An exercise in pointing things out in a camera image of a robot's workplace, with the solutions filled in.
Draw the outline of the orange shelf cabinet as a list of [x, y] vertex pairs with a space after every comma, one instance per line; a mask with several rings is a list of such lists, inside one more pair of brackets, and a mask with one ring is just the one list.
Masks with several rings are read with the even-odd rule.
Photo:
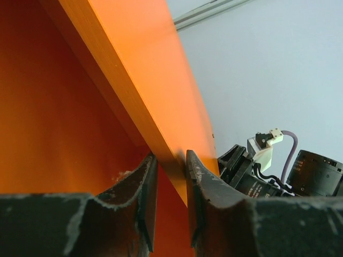
[[187, 150], [218, 172], [165, 1], [1, 1], [1, 195], [98, 195], [153, 154], [150, 255], [193, 256]]

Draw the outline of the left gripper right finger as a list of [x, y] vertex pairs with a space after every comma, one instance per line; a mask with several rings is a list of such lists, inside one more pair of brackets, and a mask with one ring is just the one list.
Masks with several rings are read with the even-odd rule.
[[196, 256], [342, 256], [342, 197], [250, 198], [187, 151]]

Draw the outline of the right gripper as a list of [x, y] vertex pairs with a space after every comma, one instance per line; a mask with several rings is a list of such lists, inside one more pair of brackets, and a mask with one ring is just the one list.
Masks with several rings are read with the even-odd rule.
[[282, 196], [282, 190], [258, 178], [253, 171], [253, 159], [246, 148], [234, 145], [218, 158], [220, 178], [237, 191], [252, 198]]

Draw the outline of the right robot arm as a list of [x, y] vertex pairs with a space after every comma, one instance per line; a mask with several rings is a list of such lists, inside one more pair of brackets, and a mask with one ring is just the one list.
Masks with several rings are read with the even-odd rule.
[[262, 173], [246, 148], [234, 145], [218, 158], [220, 178], [252, 198], [274, 196], [337, 196], [342, 183], [342, 163], [327, 157], [299, 151], [285, 182]]

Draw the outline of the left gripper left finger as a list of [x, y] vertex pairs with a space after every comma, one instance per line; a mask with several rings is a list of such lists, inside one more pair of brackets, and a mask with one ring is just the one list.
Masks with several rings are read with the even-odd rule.
[[158, 162], [148, 154], [98, 195], [1, 195], [1, 256], [149, 256]]

